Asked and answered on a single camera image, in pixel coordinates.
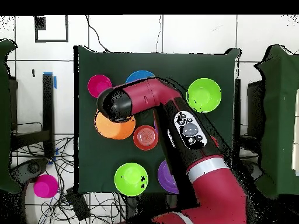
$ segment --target pink bowl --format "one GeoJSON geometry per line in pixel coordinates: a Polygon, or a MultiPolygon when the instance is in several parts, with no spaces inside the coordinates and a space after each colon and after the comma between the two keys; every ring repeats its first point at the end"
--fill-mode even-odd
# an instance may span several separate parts
{"type": "Polygon", "coordinates": [[[100,93],[110,87],[112,87],[112,83],[109,78],[104,75],[94,75],[87,84],[89,93],[95,98],[98,98],[100,93]]]}
{"type": "Polygon", "coordinates": [[[40,198],[51,198],[58,191],[58,182],[52,175],[41,175],[34,183],[33,191],[40,198]]]}

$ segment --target lime green bowl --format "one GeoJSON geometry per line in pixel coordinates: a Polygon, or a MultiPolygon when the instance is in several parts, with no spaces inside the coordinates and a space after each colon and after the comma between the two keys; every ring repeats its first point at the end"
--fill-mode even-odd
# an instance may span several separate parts
{"type": "Polygon", "coordinates": [[[128,197],[138,196],[147,187],[147,171],[137,163],[126,163],[116,170],[114,183],[120,193],[128,197]]]}
{"type": "Polygon", "coordinates": [[[209,78],[200,78],[191,83],[186,100],[197,112],[213,111],[221,101],[221,89],[217,82],[209,78]]]}

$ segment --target dark green board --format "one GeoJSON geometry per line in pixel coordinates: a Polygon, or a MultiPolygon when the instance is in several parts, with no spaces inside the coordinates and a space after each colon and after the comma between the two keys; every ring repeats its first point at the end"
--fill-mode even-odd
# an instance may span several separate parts
{"type": "Polygon", "coordinates": [[[19,193],[20,185],[12,179],[9,174],[11,163],[11,96],[9,92],[9,74],[6,64],[7,56],[16,49],[16,44],[12,40],[0,40],[0,189],[9,193],[19,193]]]}
{"type": "Polygon", "coordinates": [[[299,177],[291,168],[296,91],[299,89],[299,55],[290,55],[279,45],[270,46],[256,65],[265,80],[263,101],[266,115],[262,138],[261,167],[265,174],[256,185],[269,198],[299,194],[299,177]]]}
{"type": "MultiPolygon", "coordinates": [[[[171,77],[186,89],[198,78],[216,81],[222,90],[220,105],[207,117],[231,147],[234,101],[235,59],[239,49],[226,54],[132,54],[96,53],[85,47],[79,52],[79,192],[117,192],[114,173],[127,162],[142,165],[149,177],[146,193],[162,193],[157,171],[165,160],[160,143],[149,151],[138,149],[133,135],[124,140],[102,137],[94,127],[96,98],[87,90],[88,80],[97,74],[106,75],[113,86],[124,84],[131,73],[147,70],[155,76],[171,77]]],[[[136,128],[154,126],[152,110],[137,114],[136,128]]]]}

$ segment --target orange bowl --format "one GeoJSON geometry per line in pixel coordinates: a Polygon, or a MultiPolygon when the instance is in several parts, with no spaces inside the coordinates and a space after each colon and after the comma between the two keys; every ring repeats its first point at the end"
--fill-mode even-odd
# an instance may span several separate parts
{"type": "Polygon", "coordinates": [[[105,138],[122,140],[128,138],[135,129],[134,116],[127,122],[115,123],[106,118],[99,111],[95,115],[95,127],[98,133],[105,138]]]}

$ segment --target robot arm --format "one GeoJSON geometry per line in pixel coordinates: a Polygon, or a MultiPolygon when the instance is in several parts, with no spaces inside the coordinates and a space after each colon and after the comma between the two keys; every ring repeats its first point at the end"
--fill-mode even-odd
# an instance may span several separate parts
{"type": "MultiPolygon", "coordinates": [[[[114,122],[127,121],[154,108],[166,161],[180,196],[187,202],[183,218],[188,216],[194,224],[246,224],[245,193],[200,120],[174,87],[159,78],[138,80],[105,90],[97,104],[99,111],[114,122]]],[[[173,214],[154,221],[186,223],[173,214]]]]}

